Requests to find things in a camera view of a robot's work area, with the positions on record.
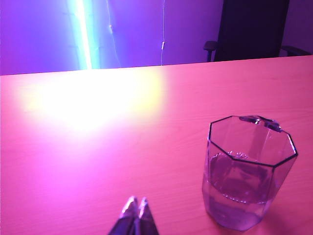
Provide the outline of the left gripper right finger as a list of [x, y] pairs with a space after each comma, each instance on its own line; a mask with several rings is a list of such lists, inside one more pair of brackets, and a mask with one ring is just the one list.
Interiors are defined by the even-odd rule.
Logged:
[[159, 235], [149, 203], [143, 197], [138, 207], [138, 216], [134, 221], [135, 235]]

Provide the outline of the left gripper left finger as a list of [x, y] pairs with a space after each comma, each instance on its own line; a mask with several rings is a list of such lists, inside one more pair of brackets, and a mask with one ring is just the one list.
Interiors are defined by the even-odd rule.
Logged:
[[111, 228], [109, 235], [133, 235], [134, 221], [137, 218], [137, 198], [130, 196], [122, 208], [118, 220]]

